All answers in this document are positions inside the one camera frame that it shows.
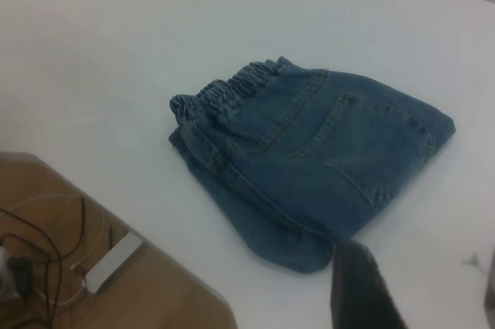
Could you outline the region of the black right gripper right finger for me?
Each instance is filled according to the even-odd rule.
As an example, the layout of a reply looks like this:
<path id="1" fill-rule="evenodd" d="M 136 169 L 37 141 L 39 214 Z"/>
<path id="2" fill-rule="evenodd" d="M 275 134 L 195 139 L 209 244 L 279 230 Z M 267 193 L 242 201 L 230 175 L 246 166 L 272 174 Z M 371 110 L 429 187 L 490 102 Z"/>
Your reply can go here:
<path id="1" fill-rule="evenodd" d="M 495 329 L 495 296 L 494 288 L 490 284 L 486 288 L 484 310 L 489 328 Z"/>

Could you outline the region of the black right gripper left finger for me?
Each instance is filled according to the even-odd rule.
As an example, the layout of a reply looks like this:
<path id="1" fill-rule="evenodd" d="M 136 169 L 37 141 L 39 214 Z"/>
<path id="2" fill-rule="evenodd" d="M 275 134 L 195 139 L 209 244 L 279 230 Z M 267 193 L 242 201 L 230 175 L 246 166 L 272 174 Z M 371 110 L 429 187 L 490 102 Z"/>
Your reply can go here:
<path id="1" fill-rule="evenodd" d="M 338 244 L 333 255 L 330 310 L 334 328 L 406 328 L 369 249 Z"/>

